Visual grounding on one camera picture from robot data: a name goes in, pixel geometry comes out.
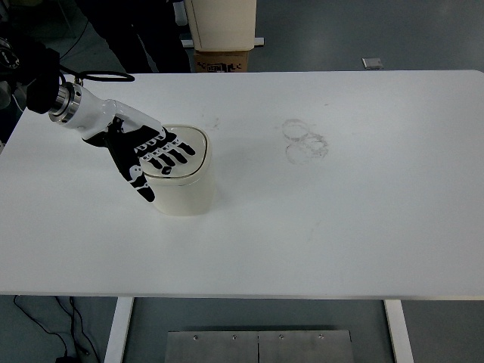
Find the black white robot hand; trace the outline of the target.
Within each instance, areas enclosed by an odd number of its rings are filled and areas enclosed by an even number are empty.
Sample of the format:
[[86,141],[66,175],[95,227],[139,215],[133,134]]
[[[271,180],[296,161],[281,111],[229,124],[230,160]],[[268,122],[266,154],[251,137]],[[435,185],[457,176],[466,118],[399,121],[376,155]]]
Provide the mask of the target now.
[[66,82],[70,96],[63,113],[50,117],[56,123],[73,129],[87,144],[105,147],[123,178],[148,202],[155,193],[145,177],[142,163],[162,175],[188,163],[195,149],[165,126],[120,101],[103,100],[80,85]]

